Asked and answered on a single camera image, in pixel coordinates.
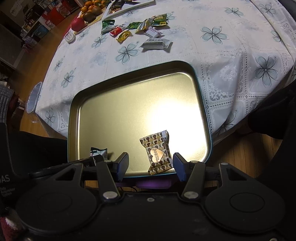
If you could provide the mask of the green garlic pea packet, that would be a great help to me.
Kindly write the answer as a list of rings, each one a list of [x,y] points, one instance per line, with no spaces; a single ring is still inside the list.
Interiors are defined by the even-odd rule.
[[[167,14],[157,15],[152,20],[152,26],[154,27],[165,26],[167,24],[168,24]]]

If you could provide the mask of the white floral tablecloth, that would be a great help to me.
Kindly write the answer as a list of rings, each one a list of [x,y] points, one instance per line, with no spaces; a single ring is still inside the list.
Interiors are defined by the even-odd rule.
[[[295,17],[279,1],[156,1],[115,24],[164,15],[168,50],[141,47],[145,35],[118,43],[95,23],[62,40],[46,73],[37,115],[68,134],[70,105],[81,90],[117,75],[181,60],[198,76],[214,138],[221,139],[278,88],[295,80]]]

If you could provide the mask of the gold yellow candy packet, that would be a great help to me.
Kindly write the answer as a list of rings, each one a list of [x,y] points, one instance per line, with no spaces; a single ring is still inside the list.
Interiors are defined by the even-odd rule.
[[[119,34],[118,38],[116,39],[120,44],[123,43],[128,37],[131,37],[132,33],[130,30],[123,31]]]

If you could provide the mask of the red white hawthorn packet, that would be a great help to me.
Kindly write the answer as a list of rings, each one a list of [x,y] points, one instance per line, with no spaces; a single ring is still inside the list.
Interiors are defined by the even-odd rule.
[[[109,34],[112,36],[112,37],[116,37],[117,35],[119,35],[121,32],[123,32],[124,31],[124,28],[122,28],[122,27],[116,27],[116,28],[114,28],[113,30],[111,30],[110,32],[109,32]]]

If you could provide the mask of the gold metal tray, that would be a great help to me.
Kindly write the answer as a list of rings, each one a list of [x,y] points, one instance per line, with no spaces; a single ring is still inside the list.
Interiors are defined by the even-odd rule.
[[[126,177],[148,175],[140,138],[167,131],[171,154],[206,162],[212,140],[194,67],[171,61],[125,73],[78,92],[71,103],[68,159],[107,149],[115,160],[129,155]]]

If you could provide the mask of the white hawthorn strip packet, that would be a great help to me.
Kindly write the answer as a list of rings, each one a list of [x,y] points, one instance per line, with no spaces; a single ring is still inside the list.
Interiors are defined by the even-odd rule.
[[[162,32],[156,30],[155,28],[153,28],[152,26],[149,26],[148,29],[144,32],[144,34],[146,36],[148,36],[149,38],[158,38],[162,35]]]

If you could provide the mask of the blue white snack packet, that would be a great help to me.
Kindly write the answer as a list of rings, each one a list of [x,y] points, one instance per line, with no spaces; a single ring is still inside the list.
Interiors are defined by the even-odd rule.
[[[99,148],[91,147],[90,156],[94,157],[94,156],[97,156],[97,155],[102,156],[104,160],[108,159],[107,149],[99,149]]]

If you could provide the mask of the brown heart snack packet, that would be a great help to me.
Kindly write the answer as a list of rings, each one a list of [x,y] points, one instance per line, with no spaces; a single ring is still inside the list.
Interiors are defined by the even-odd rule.
[[[147,152],[150,163],[147,171],[149,175],[164,173],[173,168],[167,130],[140,138],[139,141]]]

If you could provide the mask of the white remote control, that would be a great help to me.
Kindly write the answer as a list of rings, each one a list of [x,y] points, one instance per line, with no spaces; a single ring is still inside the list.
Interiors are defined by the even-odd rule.
[[[65,34],[64,39],[67,43],[71,44],[72,42],[75,41],[75,35],[71,31],[68,31]]]

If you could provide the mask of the small green foil candy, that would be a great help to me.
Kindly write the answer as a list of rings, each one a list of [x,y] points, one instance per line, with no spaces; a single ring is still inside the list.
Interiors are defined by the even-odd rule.
[[[137,29],[141,25],[141,22],[131,22],[126,27],[126,30],[134,30]]]

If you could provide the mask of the brown kiwi fruit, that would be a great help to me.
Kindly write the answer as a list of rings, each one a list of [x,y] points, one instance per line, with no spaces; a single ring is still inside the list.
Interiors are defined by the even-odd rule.
[[[96,16],[93,14],[93,12],[87,11],[83,14],[82,18],[85,22],[90,23],[96,19]]]

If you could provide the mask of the green white leaf packet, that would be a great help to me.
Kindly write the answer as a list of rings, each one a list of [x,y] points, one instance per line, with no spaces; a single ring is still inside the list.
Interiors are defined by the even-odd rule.
[[[115,20],[102,20],[102,35],[109,33],[113,29],[115,29]]]

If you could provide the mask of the white rectangular plate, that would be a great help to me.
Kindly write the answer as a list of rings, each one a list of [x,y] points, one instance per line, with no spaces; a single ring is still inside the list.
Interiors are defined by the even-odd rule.
[[[116,16],[123,15],[130,11],[155,4],[155,1],[113,1],[107,6],[102,20],[114,19]]]

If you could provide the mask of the long grey snack bar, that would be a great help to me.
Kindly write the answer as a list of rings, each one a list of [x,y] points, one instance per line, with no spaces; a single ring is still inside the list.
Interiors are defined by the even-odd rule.
[[[151,38],[147,39],[140,46],[144,50],[165,50],[172,44],[172,41],[167,39]]]

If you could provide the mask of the silver yellow foil packet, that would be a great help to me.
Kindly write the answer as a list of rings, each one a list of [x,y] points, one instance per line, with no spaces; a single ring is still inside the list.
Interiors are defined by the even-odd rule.
[[[137,27],[136,34],[143,34],[148,28],[151,26],[153,22],[153,18],[145,19],[140,25]]]

